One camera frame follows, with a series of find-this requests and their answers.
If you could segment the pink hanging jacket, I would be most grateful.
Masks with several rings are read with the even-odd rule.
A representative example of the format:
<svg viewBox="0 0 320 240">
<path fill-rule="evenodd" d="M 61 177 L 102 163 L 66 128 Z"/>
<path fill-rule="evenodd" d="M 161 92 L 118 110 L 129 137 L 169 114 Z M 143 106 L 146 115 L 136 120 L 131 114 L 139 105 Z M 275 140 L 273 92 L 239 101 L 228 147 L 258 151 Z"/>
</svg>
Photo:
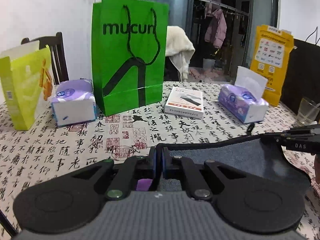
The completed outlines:
<svg viewBox="0 0 320 240">
<path fill-rule="evenodd" d="M 227 24 L 221 9 L 213 12 L 210 24 L 208 25 L 204 40 L 220 49 L 226 38 Z"/>
</svg>

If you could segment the yellow printed paper bag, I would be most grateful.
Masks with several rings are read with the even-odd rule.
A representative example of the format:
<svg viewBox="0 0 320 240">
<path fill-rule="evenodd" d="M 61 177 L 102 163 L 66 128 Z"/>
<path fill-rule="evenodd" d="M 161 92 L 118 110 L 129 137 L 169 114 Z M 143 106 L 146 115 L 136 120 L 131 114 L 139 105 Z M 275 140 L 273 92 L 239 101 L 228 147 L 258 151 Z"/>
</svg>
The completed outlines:
<svg viewBox="0 0 320 240">
<path fill-rule="evenodd" d="M 263 99 L 277 107 L 280 102 L 294 39 L 290 32 L 269 25 L 256 27 L 250 70 L 267 79 Z"/>
</svg>

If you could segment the yellow-green paper bag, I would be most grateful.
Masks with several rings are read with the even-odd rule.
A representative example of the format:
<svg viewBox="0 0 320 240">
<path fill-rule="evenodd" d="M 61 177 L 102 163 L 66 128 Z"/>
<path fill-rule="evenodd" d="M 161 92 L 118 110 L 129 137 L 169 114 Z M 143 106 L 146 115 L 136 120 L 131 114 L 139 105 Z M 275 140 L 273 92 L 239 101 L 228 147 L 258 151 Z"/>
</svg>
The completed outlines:
<svg viewBox="0 0 320 240">
<path fill-rule="evenodd" d="M 49 46 L 36 40 L 3 51 L 1 84 L 14 128 L 27 131 L 55 95 Z"/>
</svg>

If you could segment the dark wooden chair left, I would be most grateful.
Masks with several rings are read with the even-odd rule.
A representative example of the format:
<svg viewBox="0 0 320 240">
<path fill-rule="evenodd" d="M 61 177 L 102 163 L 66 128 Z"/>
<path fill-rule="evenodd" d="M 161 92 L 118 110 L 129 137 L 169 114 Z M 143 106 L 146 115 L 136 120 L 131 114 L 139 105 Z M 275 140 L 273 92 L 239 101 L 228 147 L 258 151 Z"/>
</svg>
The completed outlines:
<svg viewBox="0 0 320 240">
<path fill-rule="evenodd" d="M 43 36 L 30 40 L 28 37 L 23 38 L 21 44 L 32 41 L 39 41 L 39 48 L 49 46 L 52 60 L 52 70 L 54 83 L 59 85 L 63 81 L 68 81 L 68 70 L 65 59 L 65 51 L 63 46 L 63 36 L 61 32 L 57 32 L 55 36 Z"/>
</svg>

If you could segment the black paper bag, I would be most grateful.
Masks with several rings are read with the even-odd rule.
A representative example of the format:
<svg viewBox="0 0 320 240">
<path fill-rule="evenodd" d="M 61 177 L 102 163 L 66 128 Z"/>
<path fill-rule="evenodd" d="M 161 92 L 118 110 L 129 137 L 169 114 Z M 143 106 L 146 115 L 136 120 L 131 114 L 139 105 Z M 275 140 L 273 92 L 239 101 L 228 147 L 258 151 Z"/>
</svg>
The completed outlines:
<svg viewBox="0 0 320 240">
<path fill-rule="evenodd" d="M 280 101 L 297 114 L 303 97 L 319 103 L 320 47 L 298 39 L 294 46 Z"/>
</svg>

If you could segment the green mucun paper bag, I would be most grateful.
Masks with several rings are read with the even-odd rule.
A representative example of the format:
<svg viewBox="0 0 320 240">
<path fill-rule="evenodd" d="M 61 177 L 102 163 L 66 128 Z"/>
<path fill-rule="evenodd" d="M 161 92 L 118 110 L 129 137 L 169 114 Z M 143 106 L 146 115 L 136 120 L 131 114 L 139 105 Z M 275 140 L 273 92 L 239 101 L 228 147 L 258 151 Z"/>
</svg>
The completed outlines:
<svg viewBox="0 0 320 240">
<path fill-rule="evenodd" d="M 161 101 L 169 6 L 150 0 L 93 4 L 94 96 L 106 115 Z"/>
</svg>

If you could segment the cream garment on chair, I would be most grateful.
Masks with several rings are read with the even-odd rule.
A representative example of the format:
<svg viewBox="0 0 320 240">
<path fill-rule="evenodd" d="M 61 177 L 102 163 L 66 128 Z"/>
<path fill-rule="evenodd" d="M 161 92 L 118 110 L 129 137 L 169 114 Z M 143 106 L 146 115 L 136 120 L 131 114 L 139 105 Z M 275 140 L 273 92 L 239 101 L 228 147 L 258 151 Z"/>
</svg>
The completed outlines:
<svg viewBox="0 0 320 240">
<path fill-rule="evenodd" d="M 177 69 L 180 81 L 188 79 L 189 64 L 194 53 L 195 48 L 185 31 L 179 26 L 167 26 L 165 56 Z"/>
</svg>

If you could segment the white product box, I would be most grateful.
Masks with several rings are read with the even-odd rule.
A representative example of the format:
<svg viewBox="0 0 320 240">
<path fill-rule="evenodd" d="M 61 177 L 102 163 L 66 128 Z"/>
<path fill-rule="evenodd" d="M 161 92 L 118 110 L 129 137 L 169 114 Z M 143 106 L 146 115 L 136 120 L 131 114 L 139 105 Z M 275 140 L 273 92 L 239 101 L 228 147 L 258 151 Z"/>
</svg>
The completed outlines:
<svg viewBox="0 0 320 240">
<path fill-rule="evenodd" d="M 203 92 L 173 87 L 164 106 L 164 113 L 202 119 Z"/>
</svg>

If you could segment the calligraphy print tablecloth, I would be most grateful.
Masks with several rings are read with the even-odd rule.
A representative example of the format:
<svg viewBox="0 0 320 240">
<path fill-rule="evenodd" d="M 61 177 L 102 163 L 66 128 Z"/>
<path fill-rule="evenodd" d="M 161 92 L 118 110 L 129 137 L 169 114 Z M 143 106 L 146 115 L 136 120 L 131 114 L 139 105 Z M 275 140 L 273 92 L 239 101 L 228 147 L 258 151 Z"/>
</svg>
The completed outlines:
<svg viewBox="0 0 320 240">
<path fill-rule="evenodd" d="M 172 87 L 203 91 L 202 119 L 164 114 Z M 1 211 L 19 230 L 12 205 L 16 196 L 35 184 L 75 171 L 103 159 L 122 163 L 133 155 L 147 155 L 159 143 L 195 144 L 219 142 L 245 134 L 247 128 L 218 105 L 220 85 L 165 82 L 163 101 L 97 120 L 57 128 L 49 106 L 28 131 L 16 131 L 5 103 L 1 105 Z M 283 104 L 270 106 L 253 134 L 289 129 L 295 115 Z M 305 212 L 298 233 L 319 239 L 319 185 L 309 154 L 284 150 L 285 158 L 311 178 Z"/>
</svg>

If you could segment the grey microfibre towel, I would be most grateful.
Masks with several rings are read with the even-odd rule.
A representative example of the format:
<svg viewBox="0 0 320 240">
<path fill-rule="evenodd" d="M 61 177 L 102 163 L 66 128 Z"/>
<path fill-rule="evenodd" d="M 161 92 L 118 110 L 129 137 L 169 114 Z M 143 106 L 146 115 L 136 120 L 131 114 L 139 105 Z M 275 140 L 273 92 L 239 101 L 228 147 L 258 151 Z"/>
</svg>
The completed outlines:
<svg viewBox="0 0 320 240">
<path fill-rule="evenodd" d="M 157 150 L 163 153 L 165 170 L 169 169 L 168 158 L 180 155 L 199 165 L 212 159 L 241 172 L 290 186 L 301 194 L 311 186 L 309 175 L 287 160 L 281 146 L 259 135 L 208 144 L 158 144 Z"/>
</svg>

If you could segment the purple tissue pack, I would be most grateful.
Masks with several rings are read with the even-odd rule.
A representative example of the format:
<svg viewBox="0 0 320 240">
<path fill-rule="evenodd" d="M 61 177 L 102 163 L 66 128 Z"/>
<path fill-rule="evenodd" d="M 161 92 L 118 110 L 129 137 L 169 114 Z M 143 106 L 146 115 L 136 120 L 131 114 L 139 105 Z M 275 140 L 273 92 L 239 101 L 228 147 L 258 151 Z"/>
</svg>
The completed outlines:
<svg viewBox="0 0 320 240">
<path fill-rule="evenodd" d="M 89 79 L 61 82 L 51 104 L 59 127 L 94 121 L 97 118 L 93 83 Z"/>
<path fill-rule="evenodd" d="M 262 98 L 266 85 L 265 77 L 239 66 L 235 83 L 222 85 L 218 102 L 244 124 L 263 121 L 269 107 Z"/>
</svg>

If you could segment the clear drinking glass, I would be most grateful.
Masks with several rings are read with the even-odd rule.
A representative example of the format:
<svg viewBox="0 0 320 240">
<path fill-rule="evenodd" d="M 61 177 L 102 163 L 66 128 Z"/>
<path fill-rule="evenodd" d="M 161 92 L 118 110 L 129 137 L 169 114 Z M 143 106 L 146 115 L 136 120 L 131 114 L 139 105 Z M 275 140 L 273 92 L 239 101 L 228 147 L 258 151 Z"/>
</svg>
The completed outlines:
<svg viewBox="0 0 320 240">
<path fill-rule="evenodd" d="M 308 126 L 315 122 L 319 114 L 319 103 L 303 97 L 296 117 L 297 126 Z"/>
</svg>

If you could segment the black sliding glass door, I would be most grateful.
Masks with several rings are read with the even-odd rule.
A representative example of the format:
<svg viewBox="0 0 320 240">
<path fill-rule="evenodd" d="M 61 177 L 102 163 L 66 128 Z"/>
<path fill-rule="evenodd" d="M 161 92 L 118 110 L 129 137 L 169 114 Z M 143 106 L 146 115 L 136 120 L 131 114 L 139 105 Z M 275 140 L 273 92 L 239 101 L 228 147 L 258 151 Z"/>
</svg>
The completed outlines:
<svg viewBox="0 0 320 240">
<path fill-rule="evenodd" d="M 190 68 L 201 80 L 232 82 L 238 66 L 249 67 L 254 54 L 255 29 L 259 25 L 277 27 L 279 0 L 153 0 L 169 5 L 169 24 L 183 28 L 195 53 Z M 204 40 L 212 14 L 223 11 L 226 38 L 220 49 Z"/>
</svg>

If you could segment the purple tissue pack left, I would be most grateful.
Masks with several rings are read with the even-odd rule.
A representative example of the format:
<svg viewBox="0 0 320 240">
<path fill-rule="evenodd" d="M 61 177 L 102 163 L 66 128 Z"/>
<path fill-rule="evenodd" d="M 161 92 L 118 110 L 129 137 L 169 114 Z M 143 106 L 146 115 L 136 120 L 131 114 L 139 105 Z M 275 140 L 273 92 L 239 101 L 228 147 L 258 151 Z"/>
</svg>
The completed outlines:
<svg viewBox="0 0 320 240">
<path fill-rule="evenodd" d="M 51 104 L 59 127 L 94 121 L 97 118 L 93 83 L 89 79 L 61 82 Z"/>
</svg>

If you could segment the purple tissue pack right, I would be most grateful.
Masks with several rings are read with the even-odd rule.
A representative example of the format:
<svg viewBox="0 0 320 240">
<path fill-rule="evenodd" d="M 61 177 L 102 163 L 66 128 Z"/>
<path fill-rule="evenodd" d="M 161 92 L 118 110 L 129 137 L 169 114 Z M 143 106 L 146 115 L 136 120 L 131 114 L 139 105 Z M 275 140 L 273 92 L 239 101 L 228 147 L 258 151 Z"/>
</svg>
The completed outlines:
<svg viewBox="0 0 320 240">
<path fill-rule="evenodd" d="M 262 98 L 266 85 L 265 77 L 239 66 L 235 83 L 222 85 L 218 102 L 244 124 L 263 121 L 269 107 Z"/>
</svg>

